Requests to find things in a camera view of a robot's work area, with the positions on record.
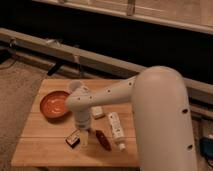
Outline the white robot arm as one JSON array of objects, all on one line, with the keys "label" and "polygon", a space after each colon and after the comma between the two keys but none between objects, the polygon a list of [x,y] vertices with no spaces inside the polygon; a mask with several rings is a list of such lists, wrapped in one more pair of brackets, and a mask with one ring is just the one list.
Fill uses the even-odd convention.
[{"label": "white robot arm", "polygon": [[100,90],[77,89],[66,99],[75,125],[90,128],[93,106],[130,102],[142,171],[198,171],[192,119],[183,77],[154,66]]}]

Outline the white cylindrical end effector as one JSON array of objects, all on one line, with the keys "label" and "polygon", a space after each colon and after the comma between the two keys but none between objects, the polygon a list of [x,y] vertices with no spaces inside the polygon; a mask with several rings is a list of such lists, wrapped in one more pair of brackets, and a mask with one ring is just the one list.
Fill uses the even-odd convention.
[{"label": "white cylindrical end effector", "polygon": [[81,130],[79,133],[80,143],[83,147],[88,145],[89,131],[91,127],[91,115],[89,110],[77,111],[74,113],[75,126]]}]

